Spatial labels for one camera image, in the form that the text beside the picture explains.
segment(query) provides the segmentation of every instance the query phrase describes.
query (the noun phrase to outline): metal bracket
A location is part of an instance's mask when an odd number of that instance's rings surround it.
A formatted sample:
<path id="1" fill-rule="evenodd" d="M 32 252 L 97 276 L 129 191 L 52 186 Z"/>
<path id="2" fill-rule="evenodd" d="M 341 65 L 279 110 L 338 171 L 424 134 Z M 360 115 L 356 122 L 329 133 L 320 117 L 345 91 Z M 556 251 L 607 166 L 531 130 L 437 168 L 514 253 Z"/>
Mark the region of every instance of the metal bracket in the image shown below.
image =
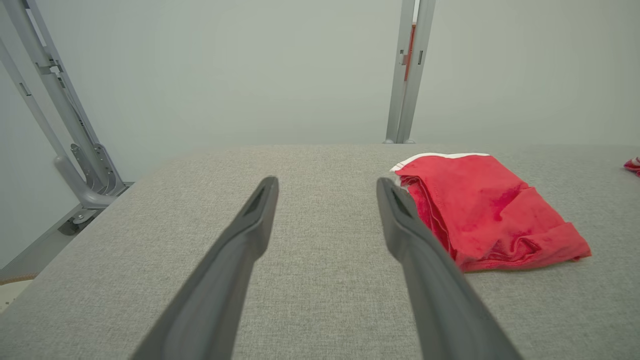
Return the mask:
<path id="1" fill-rule="evenodd" d="M 71 152 L 73 152 L 78 164 L 80 165 L 80 168 L 83 171 L 87 186 L 89 186 L 91 190 L 99 194 L 103 194 L 104 190 L 106 190 L 106 186 L 104 186 L 104 184 L 102 184 L 102 181 L 100 181 L 100 179 L 95 176 L 95 171 L 93 170 L 93 167 L 91 166 L 89 160 L 87 160 L 82 148 L 73 143 L 71 144 Z"/>
<path id="2" fill-rule="evenodd" d="M 95 143 L 93 145 L 93 150 L 98 156 L 98 159 L 102 162 L 104 170 L 107 172 L 107 188 L 105 189 L 104 194 L 114 195 L 120 192 L 120 190 L 124 189 L 124 184 L 122 183 L 122 179 L 120 178 L 120 174 L 118 174 L 116 167 L 113 166 L 113 162 L 107 153 L 107 149 L 101 143 Z"/>

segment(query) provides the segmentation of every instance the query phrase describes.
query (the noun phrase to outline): floor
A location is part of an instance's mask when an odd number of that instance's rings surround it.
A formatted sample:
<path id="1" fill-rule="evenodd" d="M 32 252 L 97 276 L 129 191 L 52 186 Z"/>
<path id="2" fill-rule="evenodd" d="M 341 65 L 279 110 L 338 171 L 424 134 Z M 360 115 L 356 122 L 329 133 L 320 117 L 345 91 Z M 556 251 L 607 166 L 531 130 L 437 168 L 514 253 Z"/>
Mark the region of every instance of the floor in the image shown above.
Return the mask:
<path id="1" fill-rule="evenodd" d="M 11 282 L 0 286 L 0 314 L 31 284 L 33 280 Z"/>
<path id="2" fill-rule="evenodd" d="M 38 241 L 36 246 L 30 247 L 24 253 L 19 262 L 2 269 L 2 282 L 12 281 L 23 277 L 33 277 L 55 258 L 76 236 L 63 235 L 59 231 L 53 231 L 42 241 Z M 0 313 L 2 313 L 24 289 L 31 284 L 32 280 L 9 282 L 0 286 Z"/>

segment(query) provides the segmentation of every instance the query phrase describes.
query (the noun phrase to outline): gray wall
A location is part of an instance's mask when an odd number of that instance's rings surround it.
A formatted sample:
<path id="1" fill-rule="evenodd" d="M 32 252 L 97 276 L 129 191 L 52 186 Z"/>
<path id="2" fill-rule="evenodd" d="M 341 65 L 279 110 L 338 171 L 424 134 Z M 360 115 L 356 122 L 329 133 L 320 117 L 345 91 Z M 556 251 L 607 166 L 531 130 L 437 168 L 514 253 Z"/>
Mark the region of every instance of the gray wall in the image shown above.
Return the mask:
<path id="1" fill-rule="evenodd" d="M 401 0 L 38 6 L 126 181 L 199 147 L 384 140 Z"/>
<path id="2" fill-rule="evenodd" d="M 639 19 L 638 0 L 438 1 L 412 138 L 640 145 Z"/>

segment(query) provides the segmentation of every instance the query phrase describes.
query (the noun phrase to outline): red fabric piece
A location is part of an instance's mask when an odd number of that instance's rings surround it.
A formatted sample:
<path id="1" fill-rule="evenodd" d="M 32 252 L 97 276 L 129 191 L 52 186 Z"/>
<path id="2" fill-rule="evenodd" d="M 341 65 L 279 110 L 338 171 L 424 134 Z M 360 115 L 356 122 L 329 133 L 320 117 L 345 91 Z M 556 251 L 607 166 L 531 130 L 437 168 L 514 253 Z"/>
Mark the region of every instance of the red fabric piece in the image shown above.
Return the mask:
<path id="1" fill-rule="evenodd" d="M 464 272 L 591 256 L 573 224 L 493 156 L 422 156 L 396 174 L 420 219 Z"/>

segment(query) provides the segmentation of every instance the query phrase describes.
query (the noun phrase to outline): metal frame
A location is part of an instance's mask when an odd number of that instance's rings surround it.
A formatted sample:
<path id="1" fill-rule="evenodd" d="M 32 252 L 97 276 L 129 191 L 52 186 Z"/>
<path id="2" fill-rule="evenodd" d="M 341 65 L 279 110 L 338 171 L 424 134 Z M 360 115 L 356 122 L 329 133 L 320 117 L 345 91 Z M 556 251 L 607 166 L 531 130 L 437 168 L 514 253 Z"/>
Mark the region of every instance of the metal frame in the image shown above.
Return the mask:
<path id="1" fill-rule="evenodd" d="M 51 101 L 75 143 L 72 152 L 79 163 L 83 162 L 80 166 L 88 188 L 105 195 L 117 195 L 122 192 L 124 184 L 89 123 L 35 1 L 3 0 L 3 3 Z M 45 44 L 41 43 L 36 27 L 40 30 Z"/>
<path id="2" fill-rule="evenodd" d="M 400 9 L 396 66 L 394 68 L 394 80 L 391 88 L 387 136 L 384 143 L 395 143 L 397 140 L 400 111 L 402 110 L 404 98 L 404 75 L 406 74 L 406 64 L 409 54 L 414 5 L 415 0 L 403 0 L 402 8 Z"/>
<path id="3" fill-rule="evenodd" d="M 54 160 L 56 168 L 81 204 L 87 209 L 106 208 L 117 195 L 125 190 L 125 185 L 106 148 L 99 142 L 89 123 L 38 6 L 34 0 L 3 0 L 3 3 L 51 101 L 74 141 L 71 144 L 71 151 L 76 157 L 85 179 L 82 179 L 76 171 L 58 137 L 31 96 L 31 92 L 11 56 L 2 46 L 4 66 L 49 143 L 56 151 L 58 155 Z M 38 37 L 36 28 L 40 31 L 44 44 Z"/>
<path id="4" fill-rule="evenodd" d="M 415 143 L 409 139 L 415 104 L 418 100 L 420 81 L 422 80 L 422 70 L 427 55 L 429 36 L 431 35 L 431 23 L 435 12 L 436 0 L 420 0 L 418 9 L 418 21 L 415 26 L 413 36 L 413 52 L 411 55 L 411 66 L 409 66 L 409 76 L 406 81 L 402 110 L 400 112 L 400 123 L 398 125 L 396 143 Z"/>
<path id="5" fill-rule="evenodd" d="M 11 80 L 18 89 L 20 96 L 24 99 L 27 107 L 36 119 L 36 122 L 40 126 L 40 129 L 44 133 L 45 137 L 56 152 L 56 158 L 54 159 L 54 165 L 65 179 L 73 193 L 76 195 L 83 207 L 87 209 L 104 209 L 109 206 L 116 198 L 115 196 L 101 195 L 93 191 L 82 179 L 80 174 L 77 173 L 75 166 L 67 156 L 62 143 L 54 133 L 51 125 L 45 118 L 38 103 L 35 101 L 33 95 L 29 91 L 27 83 L 22 78 L 22 75 L 18 71 L 18 67 L 15 66 L 13 59 L 9 55 L 4 46 L 4 42 L 0 38 L 0 61 L 4 65 L 7 73 L 11 77 Z"/>

